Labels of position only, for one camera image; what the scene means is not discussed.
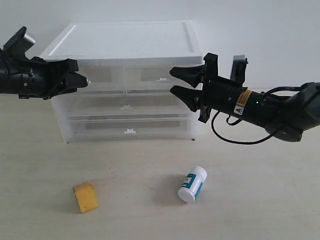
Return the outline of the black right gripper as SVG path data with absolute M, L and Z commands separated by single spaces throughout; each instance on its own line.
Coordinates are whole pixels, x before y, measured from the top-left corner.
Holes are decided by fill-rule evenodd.
M 169 74 L 202 91 L 174 85 L 170 92 L 192 112 L 200 110 L 198 120 L 206 123 L 211 110 L 220 111 L 251 124 L 265 124 L 267 116 L 260 104 L 261 94 L 249 91 L 228 78 L 218 75 L 218 55 L 207 53 L 204 65 L 173 67 Z

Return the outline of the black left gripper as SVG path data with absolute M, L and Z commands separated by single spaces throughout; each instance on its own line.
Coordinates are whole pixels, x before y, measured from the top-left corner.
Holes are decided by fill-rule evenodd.
M 50 99 L 86 88 L 88 80 L 78 73 L 78 63 L 67 58 L 59 61 L 0 57 L 0 93 L 20 99 Z

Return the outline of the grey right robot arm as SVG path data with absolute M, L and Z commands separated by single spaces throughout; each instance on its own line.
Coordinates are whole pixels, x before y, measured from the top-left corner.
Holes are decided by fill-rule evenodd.
M 304 131 L 320 125 L 318 82 L 256 92 L 243 86 L 248 65 L 244 55 L 233 57 L 229 78 L 218 74 L 218 55 L 207 53 L 203 60 L 203 65 L 173 67 L 169 72 L 192 87 L 175 85 L 170 92 L 192 112 L 200 112 L 198 121 L 214 122 L 220 113 L 224 113 L 229 126 L 244 121 L 268 133 L 260 140 L 243 141 L 242 145 L 259 144 L 272 137 L 285 142 L 299 142 Z

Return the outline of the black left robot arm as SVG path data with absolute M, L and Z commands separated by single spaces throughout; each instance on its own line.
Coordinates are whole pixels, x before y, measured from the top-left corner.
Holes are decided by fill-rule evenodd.
M 78 62 L 67 58 L 46 61 L 40 57 L 11 57 L 0 51 L 0 93 L 19 99 L 49 100 L 86 88 L 87 78 L 78 73 Z

